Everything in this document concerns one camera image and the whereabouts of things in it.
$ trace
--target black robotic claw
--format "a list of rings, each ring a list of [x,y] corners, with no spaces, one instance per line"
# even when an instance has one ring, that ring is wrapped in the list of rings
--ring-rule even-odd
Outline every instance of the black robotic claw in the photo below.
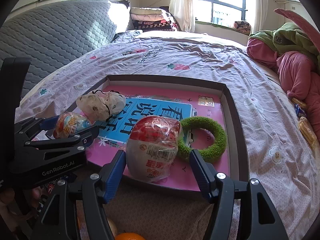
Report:
[[[31,240],[80,240],[76,200],[83,200],[90,240],[113,240],[102,204],[114,197],[125,164],[125,152],[119,150],[99,174],[92,174],[82,183],[61,181],[41,211]],[[264,239],[288,239],[275,207],[257,179],[233,181],[205,163],[197,150],[191,152],[190,164],[201,193],[214,203],[203,240],[228,239],[235,199],[241,199],[237,240],[260,239],[261,235]]]
[[[58,116],[34,117],[15,124],[14,157],[8,161],[8,185],[33,188],[86,164],[85,146],[98,136],[95,125],[69,138],[32,141],[42,130],[55,127]]]

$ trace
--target plastic bag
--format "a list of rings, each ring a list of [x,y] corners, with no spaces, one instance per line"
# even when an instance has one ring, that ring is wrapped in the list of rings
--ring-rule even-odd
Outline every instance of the plastic bag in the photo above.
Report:
[[[91,123],[87,118],[76,113],[60,114],[53,136],[57,138],[68,138],[70,134],[74,134],[88,128]]]
[[[316,142],[318,141],[316,134],[313,132],[310,123],[308,122],[307,118],[304,116],[300,118],[298,122],[298,128],[304,138],[308,141],[310,147],[312,149],[316,148]]]
[[[118,92],[93,90],[76,100],[77,106],[91,121],[105,121],[125,107],[126,98]]]
[[[130,174],[146,182],[168,177],[177,155],[180,132],[181,124],[176,119],[155,115],[140,119],[126,145]]]

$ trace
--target metal screw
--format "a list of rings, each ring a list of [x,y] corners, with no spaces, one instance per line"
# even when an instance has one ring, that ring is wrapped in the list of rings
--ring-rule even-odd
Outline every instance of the metal screw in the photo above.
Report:
[[[225,175],[224,173],[222,173],[222,172],[219,172],[219,173],[217,174],[217,177],[218,177],[219,179],[225,179],[225,178],[226,178],[226,175]]]
[[[253,185],[258,185],[259,184],[259,181],[257,179],[252,179],[251,180],[251,184]]]
[[[99,174],[94,173],[90,175],[90,179],[98,179],[99,178]]]
[[[66,181],[64,179],[61,179],[57,182],[58,186],[62,186],[66,183]]]

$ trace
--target pink bunny ear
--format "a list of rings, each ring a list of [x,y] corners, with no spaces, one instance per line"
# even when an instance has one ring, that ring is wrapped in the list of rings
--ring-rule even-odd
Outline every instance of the pink bunny ear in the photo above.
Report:
[[[298,25],[299,28],[302,29],[306,35],[308,35],[309,39],[320,52],[320,33],[309,22],[293,11],[278,8],[275,9],[275,12],[292,20],[296,25]]]

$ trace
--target blue gripper pad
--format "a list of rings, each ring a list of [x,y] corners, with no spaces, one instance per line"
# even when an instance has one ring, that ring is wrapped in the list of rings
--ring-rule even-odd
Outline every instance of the blue gripper pad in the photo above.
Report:
[[[207,163],[203,160],[198,150],[192,150],[190,152],[189,162],[193,174],[196,178],[198,187],[201,191],[201,195],[210,201],[213,197],[212,190],[215,188],[215,179],[212,171],[207,166]]]
[[[44,119],[41,123],[40,123],[40,129],[44,130],[44,131],[48,131],[51,130],[53,128],[56,127],[57,121],[59,119],[59,116],[54,116],[54,117],[50,117],[47,119]]]
[[[116,195],[116,191],[118,189],[122,173],[126,166],[125,152],[119,150],[112,162],[107,165],[107,170],[104,174],[102,174],[101,181],[103,183],[103,200],[104,203],[107,204],[111,199],[113,199]]]

